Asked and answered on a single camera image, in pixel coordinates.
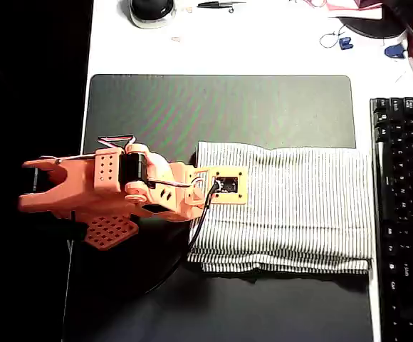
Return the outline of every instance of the folded towel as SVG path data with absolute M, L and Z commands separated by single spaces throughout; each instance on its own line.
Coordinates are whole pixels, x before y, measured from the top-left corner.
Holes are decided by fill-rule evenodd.
M 188 260 L 210 272 L 366 273 L 374 241 L 370 163 L 353 149 L 199 142 L 199 167 L 248 168 L 248 203 L 213 204 Z

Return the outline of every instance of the debris on desk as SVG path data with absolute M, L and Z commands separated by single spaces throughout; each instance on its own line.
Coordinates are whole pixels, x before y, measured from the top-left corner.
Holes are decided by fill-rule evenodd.
M 341 50 L 349 50 L 353 48 L 354 45 L 350 43 L 350 37 L 340 38 L 340 48 Z
M 389 46 L 388 48 L 386 48 L 384 50 L 384 53 L 387 57 L 390 57 L 390 58 L 403 59 L 404 51 L 405 49 L 403 48 L 403 45 L 397 44 L 397 45 Z

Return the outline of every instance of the computer mouse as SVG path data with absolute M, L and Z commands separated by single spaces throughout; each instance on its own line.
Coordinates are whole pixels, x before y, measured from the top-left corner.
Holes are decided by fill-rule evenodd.
M 176 14 L 175 0 L 129 0 L 132 22 L 141 29 L 167 25 Z

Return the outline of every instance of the desk mat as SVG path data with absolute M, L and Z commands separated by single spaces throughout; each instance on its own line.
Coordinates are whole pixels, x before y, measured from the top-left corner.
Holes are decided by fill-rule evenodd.
M 344 76 L 94 76 L 84 152 L 99 135 L 133 133 L 168 160 L 199 140 L 275 147 L 355 147 Z M 178 269 L 186 226 L 141 220 L 107 252 L 73 247 L 65 341 L 371 341 L 367 276 L 211 277 Z

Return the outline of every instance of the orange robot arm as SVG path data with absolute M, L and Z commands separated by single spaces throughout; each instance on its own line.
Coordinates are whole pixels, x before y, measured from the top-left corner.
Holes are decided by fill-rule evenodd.
M 131 214 L 158 216 L 173 222 L 200 217 L 205 200 L 198 186 L 203 180 L 200 173 L 218 175 L 216 170 L 220 170 L 225 177 L 237 175 L 241 178 L 237 184 L 241 188 L 246 186 L 243 168 L 197 169 L 183 162 L 168 163 L 145 145 L 133 144 L 133 140 L 125 148 L 106 143 L 109 148 L 96 150 L 92 155 L 25 162 L 23 167 L 47 172 L 54 187 L 21 195 L 19 209 L 49 211 L 64 219 L 75 212 L 76 221 L 88 225 L 85 241 L 105 250 L 138 233 L 138 226 L 130 221 Z M 207 176 L 206 182 L 211 185 L 213 178 Z M 246 195 L 244 191 L 239 196 L 227 193 L 215 200 L 246 203 Z

